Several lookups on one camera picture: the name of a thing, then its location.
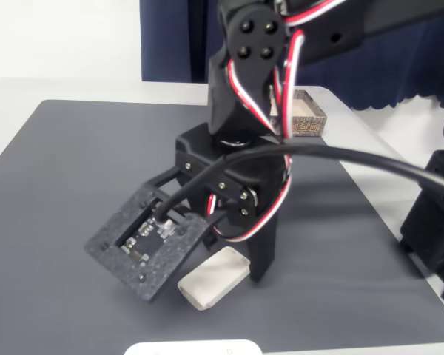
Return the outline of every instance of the red and white wire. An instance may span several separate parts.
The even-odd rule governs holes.
[[[286,180],[283,188],[281,189],[280,194],[276,198],[276,201],[269,208],[268,212],[265,213],[265,215],[262,216],[262,218],[259,219],[258,222],[256,222],[256,224],[253,227],[251,227],[250,230],[248,230],[247,232],[243,233],[240,237],[226,239],[226,241],[227,242],[232,242],[232,243],[243,242],[244,240],[247,240],[250,237],[252,237],[260,229],[262,229],[263,226],[265,226],[266,223],[268,223],[268,221],[275,215],[275,213],[278,211],[278,209],[283,204],[283,201],[284,201],[284,199],[286,198],[286,196],[288,194],[289,187],[291,186],[291,181],[292,181],[292,177],[288,176],[288,179]],[[209,196],[209,202],[207,203],[207,214],[208,215],[211,215],[212,213],[214,213],[216,204],[217,204],[217,197],[214,194],[211,194]],[[215,227],[214,227],[214,230],[216,230],[217,233],[222,235],[220,233],[220,231],[218,231]]]
[[[275,87],[275,98],[276,98],[276,104],[278,107],[281,106],[281,99],[283,94],[283,87],[281,86],[281,80],[280,80],[280,70],[278,70],[278,67],[275,67],[273,69],[273,86]]]
[[[346,0],[325,0],[318,5],[311,7],[309,10],[304,11],[303,13],[294,16],[287,16],[283,18],[283,20],[288,27],[299,26],[300,24],[305,24],[308,21],[314,20],[345,1]]]
[[[241,85],[240,81],[238,80],[237,73],[235,71],[235,65],[234,61],[231,59],[229,61],[229,65],[227,67],[228,74],[229,74],[229,82],[239,97],[239,99],[243,102],[243,104],[246,106],[246,108],[268,129],[270,129],[271,132],[276,134],[276,130],[269,122],[269,119],[265,116],[263,113],[263,110],[253,101],[253,99],[250,97],[250,95],[246,92],[246,90]],[[286,171],[289,171],[289,167],[291,166],[291,158],[288,155],[285,155],[285,164],[286,164]],[[249,239],[251,236],[253,236],[255,233],[257,233],[277,212],[277,210],[280,208],[281,204],[283,203],[285,197],[288,194],[289,187],[291,186],[291,176],[288,175],[286,182],[283,185],[283,188],[280,191],[280,194],[278,195],[275,202],[271,205],[268,212],[265,213],[262,218],[256,222],[256,224],[251,227],[250,230],[242,234],[240,237],[230,238],[226,239],[229,242],[242,242],[244,240]],[[215,194],[211,194],[208,199],[206,213],[207,215],[211,215],[214,213],[215,207],[217,206],[217,196]],[[222,237],[222,233],[214,227],[214,230],[219,233]]]
[[[263,113],[263,110],[253,101],[252,97],[248,94],[248,92],[243,88],[242,84],[238,80],[237,71],[235,70],[235,64],[233,59],[230,59],[229,65],[227,67],[229,72],[229,81],[233,90],[237,94],[238,98],[243,102],[245,107],[272,133],[276,135],[276,130],[273,125],[270,123],[269,119]],[[286,170],[289,170],[291,166],[291,158],[288,155],[284,156]]]
[[[293,95],[295,93],[297,66],[299,64],[301,46],[303,43],[304,32],[302,30],[296,30],[293,33],[289,44],[283,89],[283,109],[281,111],[283,116],[283,136],[285,139],[289,139],[293,136]]]

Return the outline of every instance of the gray table mat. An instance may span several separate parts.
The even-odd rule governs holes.
[[[202,246],[150,304],[87,256],[85,241],[207,115],[79,101],[33,113],[0,157],[0,354],[183,339],[250,339],[265,352],[444,342],[443,304],[337,161],[295,158],[275,263],[208,311],[175,287],[208,256]]]

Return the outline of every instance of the white table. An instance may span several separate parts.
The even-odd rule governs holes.
[[[330,91],[321,87],[301,89],[305,89],[329,117],[323,133],[323,139],[328,145],[402,159]],[[35,108],[48,99],[206,105],[207,85],[4,78],[0,80],[0,154]],[[419,187],[401,177],[378,170],[350,163],[343,163],[343,166],[395,237],[400,238],[400,226],[420,192]],[[425,271],[417,260],[414,261]],[[427,280],[438,296],[441,295],[444,284],[439,278],[433,275]],[[444,344],[306,351],[296,354],[444,354]]]

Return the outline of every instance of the small wooden box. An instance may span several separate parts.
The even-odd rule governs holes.
[[[274,98],[272,98],[271,115],[277,115]],[[326,114],[312,97],[304,90],[295,90],[293,98],[293,136],[320,137],[326,121]]]

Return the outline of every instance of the black cable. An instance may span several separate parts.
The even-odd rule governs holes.
[[[382,169],[387,172],[415,180],[442,195],[444,195],[444,177],[440,177],[432,172],[420,169],[411,164],[395,159],[382,157],[365,152],[358,152],[351,149],[334,148],[331,146],[319,146],[317,144],[284,144],[267,145],[256,148],[245,149],[230,155],[225,155],[217,159],[214,163],[206,167],[197,174],[190,182],[181,187],[175,194],[170,196],[155,210],[155,219],[163,221],[167,213],[178,203],[193,195],[205,186],[205,182],[214,175],[220,174],[229,166],[240,163],[244,160],[261,158],[273,155],[307,155],[318,158],[335,159],[357,163],[372,168]]]

